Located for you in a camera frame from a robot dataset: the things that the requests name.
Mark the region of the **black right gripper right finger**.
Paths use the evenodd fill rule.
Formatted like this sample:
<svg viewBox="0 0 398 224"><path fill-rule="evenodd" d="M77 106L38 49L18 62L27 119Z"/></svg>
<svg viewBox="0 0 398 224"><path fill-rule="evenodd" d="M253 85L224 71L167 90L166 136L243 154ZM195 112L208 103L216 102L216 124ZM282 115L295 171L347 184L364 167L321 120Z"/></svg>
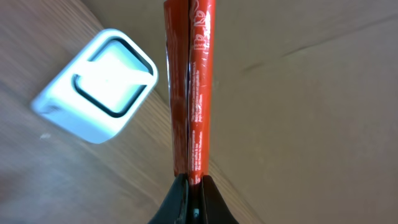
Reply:
<svg viewBox="0 0 398 224"><path fill-rule="evenodd" d="M200 221L202 224L239 224L210 175L201 179Z"/></svg>

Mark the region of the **red snack stick packet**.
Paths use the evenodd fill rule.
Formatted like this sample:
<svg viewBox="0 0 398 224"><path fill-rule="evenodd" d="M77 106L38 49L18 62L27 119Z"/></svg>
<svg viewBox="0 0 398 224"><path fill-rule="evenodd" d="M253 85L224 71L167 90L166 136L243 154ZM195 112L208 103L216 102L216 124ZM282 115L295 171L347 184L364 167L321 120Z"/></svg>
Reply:
<svg viewBox="0 0 398 224"><path fill-rule="evenodd" d="M174 174L208 174L215 0L164 1Z"/></svg>

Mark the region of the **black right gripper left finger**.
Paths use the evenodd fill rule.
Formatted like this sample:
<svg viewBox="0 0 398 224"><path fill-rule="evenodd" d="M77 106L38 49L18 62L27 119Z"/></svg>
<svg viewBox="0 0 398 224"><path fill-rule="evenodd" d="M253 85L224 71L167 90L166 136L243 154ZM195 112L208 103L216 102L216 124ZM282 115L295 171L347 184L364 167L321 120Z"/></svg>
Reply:
<svg viewBox="0 0 398 224"><path fill-rule="evenodd" d="M159 210L149 224L185 224L188 208L187 174L176 176Z"/></svg>

